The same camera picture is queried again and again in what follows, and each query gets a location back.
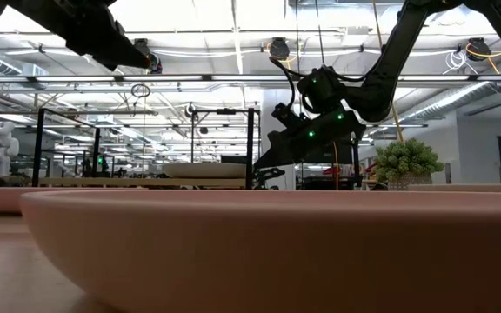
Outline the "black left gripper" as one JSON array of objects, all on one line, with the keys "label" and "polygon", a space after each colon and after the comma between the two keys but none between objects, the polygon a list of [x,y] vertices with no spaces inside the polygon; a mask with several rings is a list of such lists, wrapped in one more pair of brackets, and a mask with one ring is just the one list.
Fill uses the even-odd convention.
[{"label": "black left gripper", "polygon": [[77,54],[91,54],[110,70],[147,68],[147,56],[123,35],[110,6],[116,0],[10,0],[10,6],[65,40]]}]

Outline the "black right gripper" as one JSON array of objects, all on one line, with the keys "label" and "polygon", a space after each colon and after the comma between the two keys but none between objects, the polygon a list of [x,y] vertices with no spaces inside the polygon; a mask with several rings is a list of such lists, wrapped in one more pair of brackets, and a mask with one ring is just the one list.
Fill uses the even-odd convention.
[{"label": "black right gripper", "polygon": [[308,118],[300,114],[304,124],[298,129],[272,131],[268,134],[271,146],[254,163],[257,169],[279,167],[304,162],[317,153],[321,147],[351,133],[361,137],[366,126],[360,123],[356,114],[342,108]]}]

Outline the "large pink bowl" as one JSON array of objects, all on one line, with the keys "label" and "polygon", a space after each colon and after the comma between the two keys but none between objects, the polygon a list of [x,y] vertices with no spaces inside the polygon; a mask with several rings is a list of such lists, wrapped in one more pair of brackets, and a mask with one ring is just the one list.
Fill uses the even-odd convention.
[{"label": "large pink bowl", "polygon": [[501,313],[501,193],[60,190],[50,262],[129,313]]}]

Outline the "pink matte plate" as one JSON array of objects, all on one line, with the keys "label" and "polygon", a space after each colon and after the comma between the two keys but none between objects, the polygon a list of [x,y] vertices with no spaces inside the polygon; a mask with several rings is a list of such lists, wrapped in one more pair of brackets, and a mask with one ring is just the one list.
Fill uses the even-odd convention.
[{"label": "pink matte plate", "polygon": [[21,213],[20,199],[23,194],[36,192],[107,192],[113,195],[120,191],[142,192],[149,191],[144,188],[69,188],[69,187],[0,187],[0,213],[19,214]]}]

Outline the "black distant robot gripper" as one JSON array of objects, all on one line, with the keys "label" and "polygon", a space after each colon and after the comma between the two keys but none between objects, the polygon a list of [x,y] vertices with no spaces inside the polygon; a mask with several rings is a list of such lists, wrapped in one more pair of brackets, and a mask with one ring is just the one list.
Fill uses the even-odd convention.
[{"label": "black distant robot gripper", "polygon": [[284,170],[279,168],[269,168],[265,170],[254,169],[252,178],[252,189],[254,190],[279,190],[277,185],[268,186],[267,182],[271,179],[285,175]]}]

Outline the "white building column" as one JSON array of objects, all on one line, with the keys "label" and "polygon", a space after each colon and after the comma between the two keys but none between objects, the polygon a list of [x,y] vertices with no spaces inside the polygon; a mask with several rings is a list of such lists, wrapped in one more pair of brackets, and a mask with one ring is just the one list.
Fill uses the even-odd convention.
[{"label": "white building column", "polygon": [[[285,127],[271,114],[280,103],[288,103],[291,100],[290,90],[263,90],[263,100],[261,102],[261,148],[263,155],[270,147],[271,143],[267,135],[272,131],[282,131]],[[268,187],[277,186],[281,190],[295,189],[295,169],[293,165],[280,166],[285,174],[267,181]]]}]

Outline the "black monitor on stand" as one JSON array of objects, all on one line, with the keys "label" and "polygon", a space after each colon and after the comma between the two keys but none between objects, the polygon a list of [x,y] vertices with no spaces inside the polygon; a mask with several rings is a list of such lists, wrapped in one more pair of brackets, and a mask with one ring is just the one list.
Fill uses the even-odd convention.
[{"label": "black monitor on stand", "polygon": [[352,164],[353,148],[350,140],[339,140],[329,143],[312,158],[313,163]]}]

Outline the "green plant in white pot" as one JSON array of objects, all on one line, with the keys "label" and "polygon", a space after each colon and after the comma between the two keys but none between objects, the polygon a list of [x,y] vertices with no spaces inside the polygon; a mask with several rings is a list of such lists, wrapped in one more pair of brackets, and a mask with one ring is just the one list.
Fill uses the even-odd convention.
[{"label": "green plant in white pot", "polygon": [[431,175],[443,170],[432,147],[412,138],[377,147],[372,172],[389,190],[408,190],[411,185],[432,184]]}]

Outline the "white robot figure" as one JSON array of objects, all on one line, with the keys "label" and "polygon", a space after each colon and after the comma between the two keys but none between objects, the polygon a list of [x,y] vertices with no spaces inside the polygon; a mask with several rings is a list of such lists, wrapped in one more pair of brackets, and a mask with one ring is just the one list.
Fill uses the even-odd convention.
[{"label": "white robot figure", "polygon": [[19,140],[12,136],[15,127],[13,122],[0,122],[0,177],[10,174],[10,159],[20,150]]}]

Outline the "wooden shelf with black frame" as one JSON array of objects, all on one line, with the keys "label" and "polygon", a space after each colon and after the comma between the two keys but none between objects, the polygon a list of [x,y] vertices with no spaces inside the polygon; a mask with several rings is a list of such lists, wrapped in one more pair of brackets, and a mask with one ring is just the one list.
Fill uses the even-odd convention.
[{"label": "wooden shelf with black frame", "polygon": [[258,127],[261,126],[260,110],[249,108],[247,110],[235,109],[221,109],[221,110],[202,110],[202,113],[216,113],[218,115],[246,113],[247,114],[247,139],[246,139],[246,165],[245,176],[242,178],[113,178],[111,177],[97,177],[95,166],[97,165],[97,158],[99,155],[99,141],[101,138],[101,129],[103,126],[96,126],[87,124],[88,127],[95,129],[95,142],[93,145],[93,158],[92,166],[93,171],[91,177],[88,178],[41,178],[39,176],[41,157],[42,157],[42,139],[44,129],[44,119],[46,114],[59,115],[67,117],[68,115],[76,115],[76,112],[61,113],[50,109],[40,109],[37,115],[37,133],[35,141],[35,155],[34,155],[34,169],[31,186],[34,188],[40,186],[115,186],[115,187],[129,187],[129,186],[151,186],[151,187],[171,187],[171,186],[203,186],[203,187],[221,187],[221,188],[239,188],[250,190],[253,187],[252,171],[253,171],[253,150],[254,150],[254,127],[255,117],[258,120]]}]

